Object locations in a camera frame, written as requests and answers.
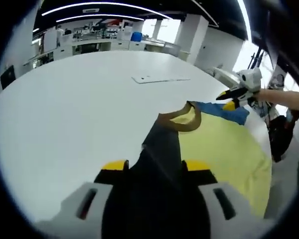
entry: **round table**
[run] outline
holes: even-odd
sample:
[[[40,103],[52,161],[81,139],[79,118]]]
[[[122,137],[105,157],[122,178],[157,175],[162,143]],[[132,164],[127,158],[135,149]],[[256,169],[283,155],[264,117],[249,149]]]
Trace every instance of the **round table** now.
[[[137,84],[133,76],[189,81]],[[227,87],[174,56],[97,52],[28,72],[0,94],[0,170],[32,222],[49,220],[109,161],[132,166],[158,113],[187,100],[213,102]],[[265,123],[250,108],[246,127],[271,157]]]

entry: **blue container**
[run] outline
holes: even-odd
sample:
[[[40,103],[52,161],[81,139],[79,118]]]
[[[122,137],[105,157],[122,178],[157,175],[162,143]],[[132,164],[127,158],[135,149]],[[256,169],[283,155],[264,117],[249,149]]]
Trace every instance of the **blue container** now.
[[[141,32],[133,32],[131,41],[138,41],[140,42],[142,40],[142,33]]]

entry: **floor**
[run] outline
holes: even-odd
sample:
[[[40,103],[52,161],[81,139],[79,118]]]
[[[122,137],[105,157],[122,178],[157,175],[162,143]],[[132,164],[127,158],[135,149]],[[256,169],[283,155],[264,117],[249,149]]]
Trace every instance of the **floor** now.
[[[284,212],[298,187],[299,144],[293,138],[284,159],[273,164],[272,186],[265,218],[276,219]]]

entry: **led strip light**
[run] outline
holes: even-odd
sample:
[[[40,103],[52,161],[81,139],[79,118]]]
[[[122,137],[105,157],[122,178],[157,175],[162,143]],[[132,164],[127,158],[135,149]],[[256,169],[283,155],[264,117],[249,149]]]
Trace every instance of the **led strip light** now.
[[[113,17],[131,18],[131,19],[135,19],[135,20],[144,21],[144,19],[142,19],[142,18],[133,17],[133,16],[116,15],[116,14],[89,14],[89,15],[80,15],[80,16],[67,17],[67,18],[64,18],[64,19],[57,20],[56,22],[67,21],[67,20],[71,20],[71,19],[75,19],[75,18],[81,18],[81,17],[87,17],[87,16],[113,16]]]
[[[195,0],[191,0],[193,3],[195,3],[200,9],[204,11],[204,13],[207,14],[207,16],[214,22],[214,25],[209,24],[210,26],[219,27],[218,23],[211,17],[211,15]]]
[[[141,10],[144,10],[144,11],[149,11],[149,12],[152,12],[152,13],[155,13],[157,15],[160,15],[160,16],[163,16],[167,19],[172,19],[171,17],[167,16],[167,15],[164,15],[162,13],[159,13],[157,11],[153,11],[153,10],[150,10],[148,8],[145,8],[145,7],[141,7],[141,6],[135,6],[135,5],[131,5],[131,4],[125,4],[125,3],[119,3],[119,2],[106,2],[106,1],[92,1],[92,2],[82,2],[82,3],[76,3],[76,4],[71,4],[71,5],[66,5],[66,6],[61,6],[61,7],[58,7],[58,8],[55,8],[55,9],[52,9],[50,11],[46,11],[42,14],[42,16],[46,16],[52,12],[56,12],[56,11],[60,11],[60,10],[63,10],[63,9],[66,9],[66,8],[69,8],[69,7],[74,7],[74,6],[84,6],[84,5],[117,5],[117,6],[127,6],[127,7],[132,7],[132,8],[137,8],[137,9],[141,9]]]
[[[237,0],[237,1],[238,1],[238,4],[239,4],[241,13],[243,14],[243,18],[244,18],[244,22],[245,22],[245,28],[246,28],[246,31],[247,31],[247,38],[250,42],[253,42],[253,39],[251,37],[251,28],[250,28],[249,17],[248,17],[248,14],[247,14],[246,6],[245,6],[243,0]]]

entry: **yellow cloth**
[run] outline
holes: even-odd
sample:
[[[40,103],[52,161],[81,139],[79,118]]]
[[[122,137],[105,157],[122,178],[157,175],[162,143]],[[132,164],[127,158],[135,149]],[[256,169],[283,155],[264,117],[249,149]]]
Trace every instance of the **yellow cloth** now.
[[[194,108],[172,121],[188,123]],[[179,132],[182,160],[206,162],[218,182],[227,182],[249,201],[255,215],[263,217],[269,198],[272,161],[247,128],[235,122],[201,113],[201,125]]]

